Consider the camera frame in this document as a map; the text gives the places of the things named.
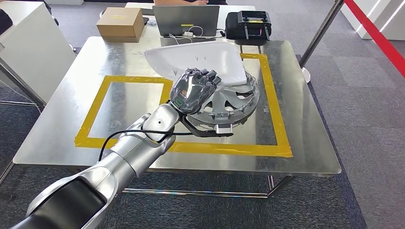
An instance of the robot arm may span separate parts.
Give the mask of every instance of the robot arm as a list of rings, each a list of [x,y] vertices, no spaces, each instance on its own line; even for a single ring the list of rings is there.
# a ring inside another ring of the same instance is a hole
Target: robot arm
[[[112,153],[103,160],[42,191],[29,205],[25,220],[13,229],[96,228],[106,217],[115,197],[173,145],[176,137],[169,133],[174,126],[186,120],[186,115],[198,112],[220,81],[214,71],[187,69],[172,88],[171,101],[143,115],[128,128],[165,131],[167,135],[121,134],[111,148]],[[192,132],[214,136],[196,129]]]

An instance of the laptop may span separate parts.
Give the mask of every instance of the laptop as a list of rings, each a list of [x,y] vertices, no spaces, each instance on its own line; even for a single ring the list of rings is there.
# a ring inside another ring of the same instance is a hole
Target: laptop
[[[182,36],[190,32],[196,36],[215,36],[218,24],[219,6],[153,6],[156,23],[162,37],[169,34]]]

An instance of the person's hand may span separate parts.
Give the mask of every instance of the person's hand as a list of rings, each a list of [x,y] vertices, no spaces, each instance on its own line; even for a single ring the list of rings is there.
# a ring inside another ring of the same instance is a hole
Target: person's hand
[[[193,5],[193,6],[205,6],[205,5],[207,5],[207,3],[208,3],[208,0],[197,0],[197,1],[191,2],[191,5]]]

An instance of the black cable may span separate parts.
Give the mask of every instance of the black cable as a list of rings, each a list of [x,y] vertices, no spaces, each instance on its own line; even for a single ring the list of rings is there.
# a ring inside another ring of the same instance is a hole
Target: black cable
[[[104,141],[103,147],[101,147],[100,151],[100,156],[98,156],[98,161],[101,161],[101,158],[103,157],[103,151],[106,148],[106,145],[108,141],[114,137],[117,134],[122,134],[122,133],[150,133],[150,134],[162,134],[162,135],[193,135],[193,133],[173,133],[169,131],[154,131],[154,130],[120,130],[117,132],[112,133],[108,138]]]

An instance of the cardboard box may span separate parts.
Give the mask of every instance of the cardboard box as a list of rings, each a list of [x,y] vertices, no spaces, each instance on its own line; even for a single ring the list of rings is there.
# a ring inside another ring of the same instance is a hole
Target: cardboard box
[[[108,7],[97,22],[107,42],[139,42],[144,23],[140,8]]]

